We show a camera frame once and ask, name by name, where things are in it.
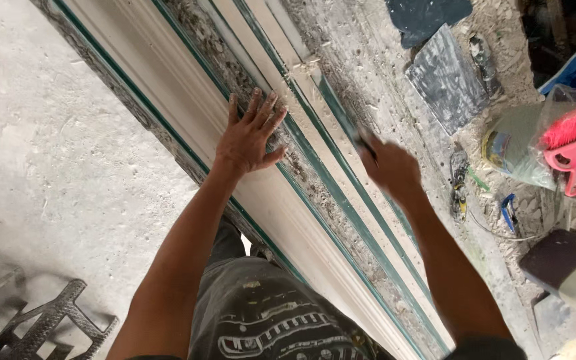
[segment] right hand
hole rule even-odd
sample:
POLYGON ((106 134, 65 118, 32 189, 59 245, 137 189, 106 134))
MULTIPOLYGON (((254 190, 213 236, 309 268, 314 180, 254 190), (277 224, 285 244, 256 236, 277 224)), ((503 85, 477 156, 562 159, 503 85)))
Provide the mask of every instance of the right hand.
POLYGON ((364 141, 372 148, 375 157, 364 147, 359 148, 366 173, 382 189, 398 202, 422 190, 421 172, 417 160, 395 143, 382 143, 377 136, 368 133, 364 141))

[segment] finger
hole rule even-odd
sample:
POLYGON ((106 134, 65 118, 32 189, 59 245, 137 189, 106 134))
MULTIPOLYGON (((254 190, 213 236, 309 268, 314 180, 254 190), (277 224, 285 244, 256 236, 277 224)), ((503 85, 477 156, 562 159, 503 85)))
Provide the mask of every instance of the finger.
POLYGON ((379 170, 379 166, 377 166, 377 162, 372 157, 372 154, 368 149, 364 147, 359 147, 358 149, 359 158, 362 160, 364 164, 364 168, 366 169, 366 174, 370 176, 371 179, 375 180, 375 176, 377 175, 377 171, 379 170))
POLYGON ((266 123, 266 120, 268 120, 268 116, 270 116, 270 113, 273 112, 273 106, 275 105, 276 101, 277 101, 277 94, 274 91, 268 94, 266 102, 264 102, 264 104, 261 105, 261 109, 259 109, 259 111, 257 112, 255 119, 252 120, 251 123, 252 127, 260 129, 266 123))
POLYGON ((260 101, 261 101, 261 89, 255 88, 252 91, 252 97, 250 98, 250 103, 248 104, 248 109, 246 110, 246 113, 244 114, 244 116, 241 118, 241 121, 243 121, 245 123, 249 123, 252 121, 252 119, 255 118, 255 116, 257 114, 257 108, 259 107, 260 101))
POLYGON ((265 137, 270 136, 270 134, 272 134, 273 131, 277 128, 277 126, 279 126, 279 124, 284 121, 287 113, 288 106, 282 106, 281 110, 277 111, 275 115, 264 124, 262 127, 262 134, 265 137))
POLYGON ((237 94, 230 94, 230 105, 228 106, 228 125, 235 125, 239 122, 237 116, 237 94))
POLYGON ((281 160, 284 157, 285 153, 286 153, 285 146, 281 146, 279 149, 273 152, 268 152, 266 155, 264 155, 264 159, 262 160, 259 168, 267 168, 276 164, 277 161, 281 160))

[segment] green glass strip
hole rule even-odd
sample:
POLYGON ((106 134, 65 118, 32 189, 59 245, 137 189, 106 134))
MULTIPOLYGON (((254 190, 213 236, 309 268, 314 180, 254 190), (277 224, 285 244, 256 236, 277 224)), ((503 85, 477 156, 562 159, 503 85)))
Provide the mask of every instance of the green glass strip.
MULTIPOLYGON (((348 176, 348 178, 351 181, 355 180, 356 183, 359 185, 360 189, 363 190, 363 193, 365 194, 365 196, 367 198, 367 199, 365 199, 365 198, 363 199, 364 202, 366 202, 368 200, 368 202, 370 202, 372 204, 372 209, 369 206, 369 209, 371 210, 371 212, 373 210, 376 211, 376 214, 373 213, 373 216, 378 215, 382 219, 382 221, 383 221, 382 224, 385 225, 385 227, 387 228, 387 231, 390 232, 390 234, 394 238, 394 234, 392 233, 392 230, 390 230, 388 225, 385 223, 385 220, 383 219, 383 217, 379 213, 379 210, 376 208, 376 206, 372 202, 372 199, 370 199, 370 196, 367 194, 367 192, 365 191, 363 186, 360 183, 358 183, 358 181, 356 180, 356 176, 354 175, 354 172, 352 172, 352 169, 350 169, 345 158, 343 158, 343 155, 341 155, 336 144, 334 143, 334 141, 330 137, 330 134, 328 134, 327 130, 325 130, 324 125, 321 123, 321 120, 318 118, 315 111, 310 106, 308 100, 306 100, 301 89, 296 84, 296 82, 292 78, 290 78, 289 71, 286 68, 283 60, 279 56, 279 53, 276 51, 274 45, 272 45, 272 43, 270 42, 270 40, 266 36, 265 32, 263 31, 263 29, 261 28, 261 26, 257 22, 256 18, 254 17, 252 12, 250 11, 248 5, 245 4, 244 0, 233 0, 233 2, 236 5, 239 12, 244 17, 244 20, 247 22, 248 26, 251 28, 252 32, 257 37, 261 46, 264 48, 268 57, 270 57, 271 61, 275 65, 275 67, 277 68, 279 73, 282 75, 282 77, 286 81, 286 84, 288 84, 288 86, 290 87, 292 93, 295 95, 297 100, 300 102, 301 107, 304 109, 304 111, 308 115, 308 118, 310 119, 310 121, 313 123, 313 125, 315 125, 319 134, 322 136, 322 138, 326 142, 327 146, 329 147, 329 149, 331 150, 331 152, 333 153, 333 155, 335 156, 337 161, 340 162, 340 165, 344 169, 344 171, 346 172, 346 175, 348 176)), ((355 227, 355 230, 361 235, 362 239, 366 243, 366 246, 368 246, 368 248, 372 251, 375 258, 377 258, 381 267, 384 269, 384 271, 386 272, 386 274, 388 275, 390 280, 400 288, 401 294, 402 294, 402 297, 404 298, 404 300, 408 303, 408 305, 411 306, 414 313, 420 319, 421 323, 425 326, 425 328, 427 328, 427 330, 430 332, 430 334, 432 334, 432 336, 435 338, 437 344, 444 351, 444 353, 448 353, 448 351, 449 351, 448 347, 445 345, 444 340, 441 338, 441 336, 437 332, 435 326, 428 319, 428 315, 421 309, 419 303, 414 298, 414 296, 412 296, 412 293, 410 292, 408 287, 405 285, 405 283, 403 282, 403 280, 401 279, 399 274, 396 272, 396 270, 394 269, 391 262, 386 257, 385 253, 383 252, 383 250, 381 249, 381 247, 379 246, 377 241, 372 237, 372 234, 370 233, 370 231, 368 230, 368 228, 366 227, 366 225, 362 221, 361 217, 358 216, 358 214, 356 213, 356 210, 352 207, 352 205, 350 205, 348 199, 346 198, 345 194, 343 194, 343 192, 339 188, 339 185, 337 184, 337 182, 334 179, 329 178, 330 173, 325 168, 325 166, 323 166, 323 164, 317 164, 320 166, 316 166, 315 162, 313 162, 313 161, 311 161, 311 164, 313 164, 313 167, 315 168, 315 170, 316 170, 317 174, 320 176, 320 178, 322 178, 322 180, 324 181, 324 184, 328 188, 328 191, 331 193, 331 195, 333 196, 335 201, 338 203, 338 205, 340 205, 340 207, 344 210, 346 216, 348 217, 348 219, 351 221, 351 223, 355 227)), ((359 188, 357 188, 357 187, 355 187, 355 188, 357 189, 357 191, 360 194, 362 194, 362 192, 360 191, 359 188)), ((430 292, 429 292, 428 287, 426 286, 425 282, 423 282, 423 280, 419 276, 417 270, 414 268, 414 266, 412 265, 412 262, 410 261, 410 259, 407 257, 407 255, 403 251, 403 248, 401 248, 401 245, 399 244, 399 242, 396 241, 396 239, 394 239, 394 241, 397 244, 396 248, 398 247, 401 251, 401 253, 398 252, 398 255, 400 255, 402 257, 402 259, 404 260, 404 263, 406 264, 406 267, 408 267, 409 271, 413 274, 413 277, 415 278, 416 282, 419 284, 420 288, 422 289, 422 291, 428 297, 428 299, 430 300, 430 303, 432 304, 432 297, 430 296, 430 292)), ((411 345, 413 347, 416 347, 416 345, 413 344, 412 339, 410 339, 409 342, 411 343, 411 345)))
POLYGON ((172 28, 172 30, 174 30, 174 32, 177 34, 177 36, 181 39, 181 41, 184 43, 184 45, 188 48, 190 53, 193 55, 193 57, 199 63, 199 66, 201 66, 202 69, 205 71, 206 75, 208 75, 208 77, 212 80, 212 82, 215 84, 215 86, 217 86, 217 89, 219 89, 220 93, 226 99, 228 99, 230 96, 230 91, 228 90, 228 87, 226 87, 226 85, 221 81, 221 79, 219 77, 217 77, 217 75, 215 75, 214 71, 212 71, 212 68, 210 68, 210 65, 208 65, 208 61, 204 58, 204 55, 197 48, 197 46, 195 46, 195 44, 191 40, 190 36, 188 36, 188 34, 186 33, 186 30, 184 30, 179 25, 178 21, 175 19, 175 16, 172 14, 170 9, 165 4, 163 4, 160 0, 152 0, 152 3, 155 5, 157 10, 162 14, 162 16, 164 16, 166 21, 170 24, 170 27, 172 28))
MULTIPOLYGON (((81 23, 77 16, 71 11, 71 9, 66 5, 63 0, 52 0, 52 4, 59 9, 64 15, 64 18, 68 20, 74 29, 80 34, 80 36, 85 39, 88 43, 88 48, 95 52, 98 59, 103 61, 107 69, 114 75, 117 81, 121 82, 131 93, 137 102, 140 103, 142 109, 148 111, 151 116, 157 119, 161 125, 171 134, 171 136, 179 143, 181 149, 188 154, 190 159, 194 160, 197 165, 208 174, 209 168, 204 164, 204 162, 199 158, 199 156, 188 146, 188 144, 181 138, 181 136, 172 128, 170 123, 164 118, 164 116, 156 109, 153 103, 150 102, 148 97, 140 91, 140 89, 132 82, 130 77, 121 69, 121 67, 114 61, 114 59, 106 52, 103 46, 98 43, 97 39, 86 29, 86 27, 81 23)), ((286 258, 283 252, 277 248, 276 244, 272 242, 270 237, 261 229, 261 227, 252 219, 248 212, 241 206, 241 204, 235 200, 234 197, 230 197, 230 203, 235 207, 235 209, 246 219, 246 221, 255 229, 255 231, 260 235, 260 237, 266 242, 268 248, 270 248, 277 258, 288 269, 295 277, 300 281, 307 283, 299 271, 292 265, 290 260, 286 258)))
MULTIPOLYGON (((321 178, 322 182, 324 182, 324 185, 328 189, 328 192, 331 194, 332 198, 336 201, 337 205, 339 205, 339 207, 342 209, 344 214, 346 214, 346 216, 348 217, 348 219, 352 223, 353 227, 355 228, 356 232, 359 234, 359 236, 366 243, 366 246, 368 246, 370 251, 372 251, 373 256, 375 256, 375 258, 377 258, 377 261, 381 264, 382 268, 385 268, 384 271, 386 273, 388 273, 388 271, 393 273, 393 276, 395 276, 396 279, 391 279, 391 280, 395 284, 397 284, 396 281, 398 281, 400 284, 405 286, 405 284, 403 284, 403 281, 399 277, 399 274, 397 274, 394 267, 388 261, 385 254, 383 253, 383 251, 381 251, 381 255, 382 255, 381 258, 379 257, 378 253, 376 253, 377 251, 381 250, 381 248, 379 247, 379 244, 377 244, 377 241, 375 241, 372 238, 372 234, 370 233, 368 228, 365 226, 365 224, 363 222, 361 222, 361 218, 359 217, 359 214, 357 214, 357 212, 355 211, 353 206, 350 204, 350 202, 346 198, 345 194, 343 193, 343 191, 341 190, 341 188, 339 187, 337 182, 334 180, 332 175, 329 173, 328 169, 324 166, 321 159, 319 159, 317 153, 312 148, 310 143, 305 139, 303 133, 301 132, 301 129, 299 128, 297 123, 292 119, 292 117, 290 117, 290 114, 286 115, 286 119, 284 119, 284 123, 285 123, 286 129, 291 134, 293 139, 297 140, 296 141, 297 147, 306 156, 306 159, 311 164, 313 169, 315 169, 315 172, 317 173, 319 178, 321 178)), ((323 220, 320 223, 322 224, 322 226, 324 226, 324 228, 328 228, 328 225, 325 224, 325 222, 323 220)), ((417 355, 419 355, 421 359, 425 359, 423 353, 421 353, 421 350, 417 346, 416 342, 412 339, 412 337, 407 332, 407 330, 404 328, 403 324, 399 321, 399 319, 396 317, 396 315, 393 314, 392 310, 385 303, 381 294, 379 294, 377 289, 375 289, 374 285, 372 284, 372 282, 370 282, 370 280, 368 279, 366 274, 364 274, 364 272, 361 270, 361 268, 359 268, 359 266, 357 266, 354 258, 350 255, 348 249, 344 246, 344 244, 341 242, 341 240, 338 239, 338 237, 336 237, 336 236, 331 236, 331 240, 335 243, 335 245, 337 246, 339 251, 341 251, 341 253, 348 260, 348 262, 350 262, 352 267, 355 269, 355 272, 357 273, 357 275, 359 275, 359 278, 361 278, 362 281, 364 282, 364 285, 366 285, 366 287, 370 290, 370 292, 373 294, 373 296, 375 296, 377 301, 380 303, 380 305, 386 311, 386 314, 388 314, 391 321, 393 321, 393 323, 395 323, 395 326, 398 328, 399 331, 401 331, 401 333, 404 335, 404 338, 409 342, 409 344, 415 350, 417 355)))
MULTIPOLYGON (((334 90, 330 86, 330 83, 328 82, 328 79, 326 78, 326 76, 324 74, 322 74, 320 76, 320 79, 312 78, 312 80, 315 82, 315 84, 317 84, 317 88, 319 89, 321 96, 326 101, 328 107, 332 111, 332 114, 335 116, 338 123, 341 125, 341 128, 344 130, 345 134, 348 136, 349 139, 352 139, 355 136, 356 127, 355 127, 355 125, 353 125, 353 123, 348 118, 348 115, 346 114, 344 107, 339 102, 339 98, 337 97, 337 94, 335 94, 334 90)), ((383 192, 382 192, 382 194, 383 194, 384 198, 386 199, 386 201, 388 201, 388 205, 392 209, 392 212, 395 213, 395 216, 399 220, 399 223, 404 228, 404 232, 411 239, 411 241, 415 245, 415 248, 417 249, 417 251, 419 251, 419 245, 417 244, 417 239, 415 238, 415 234, 412 232, 412 227, 410 226, 408 219, 404 215, 404 212, 395 203, 395 201, 393 201, 390 198, 390 196, 388 196, 388 194, 383 193, 383 192)), ((392 235, 392 237, 388 236, 388 239, 390 240, 390 243, 392 244, 392 246, 395 249, 401 248, 401 245, 396 240, 394 234, 392 235)), ((426 287, 426 284, 423 282, 423 280, 421 280, 421 282, 425 288, 425 289, 422 288, 424 290, 424 294, 426 295, 426 297, 428 298, 428 300, 430 300, 430 303, 432 304, 433 301, 432 301, 432 297, 430 296, 430 293, 428 291, 428 288, 426 287)))
MULTIPOLYGON (((286 177, 292 176, 290 171, 288 171, 288 169, 286 169, 283 166, 283 164, 281 164, 281 166, 279 166, 279 170, 286 177)), ((292 185, 292 188, 294 189, 294 191, 297 194, 299 194, 299 197, 306 204, 306 206, 309 208, 309 210, 313 214, 315 214, 315 213, 317 214, 315 217, 316 217, 317 221, 319 222, 319 224, 322 226, 322 228, 324 228, 325 232, 329 235, 329 237, 331 239, 333 239, 334 244, 337 246, 339 251, 344 255, 344 258, 350 264, 350 266, 353 267, 355 273, 359 276, 359 278, 362 280, 362 282, 367 285, 368 290, 371 292, 372 296, 377 300, 377 303, 379 303, 381 308, 386 312, 386 314, 388 314, 388 317, 390 317, 392 319, 392 321, 395 323, 397 328, 403 327, 403 325, 400 323, 399 319, 397 319, 396 315, 393 314, 392 310, 388 307, 388 305, 386 304, 386 302, 382 298, 381 294, 379 294, 379 291, 377 291, 377 289, 375 289, 375 287, 372 285, 368 286, 368 284, 370 284, 370 280, 368 279, 368 276, 366 276, 366 274, 364 274, 364 272, 361 271, 359 265, 356 263, 355 259, 350 255, 350 253, 348 253, 346 248, 343 246, 341 240, 332 231, 330 226, 323 220, 323 217, 321 216, 321 214, 319 214, 318 210, 312 205, 311 201, 308 199, 308 195, 306 195, 306 193, 301 189, 301 187, 298 184, 296 184, 295 182, 292 181, 291 185, 292 185)))

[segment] plaster dust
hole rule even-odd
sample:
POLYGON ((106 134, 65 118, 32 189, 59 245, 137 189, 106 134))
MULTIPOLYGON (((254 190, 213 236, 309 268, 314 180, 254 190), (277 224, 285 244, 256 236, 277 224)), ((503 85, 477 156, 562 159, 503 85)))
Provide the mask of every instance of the plaster dust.
POLYGON ((29 307, 78 277, 89 315, 123 321, 195 191, 31 2, 0 1, 0 276, 22 267, 29 307))

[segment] person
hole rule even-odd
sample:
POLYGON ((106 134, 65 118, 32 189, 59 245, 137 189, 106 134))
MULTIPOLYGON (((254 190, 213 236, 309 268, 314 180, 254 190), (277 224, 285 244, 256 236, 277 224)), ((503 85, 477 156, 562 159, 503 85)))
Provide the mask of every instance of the person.
MULTIPOLYGON (((134 294, 108 359, 393 359, 348 317, 291 274, 245 256, 222 219, 237 182, 279 161, 270 117, 255 89, 244 116, 230 96, 228 126, 210 173, 162 242, 134 294)), ((436 310, 456 349, 450 359, 524 359, 492 295, 433 211, 417 161, 370 135, 360 156, 372 180, 404 210, 419 242, 436 310)))

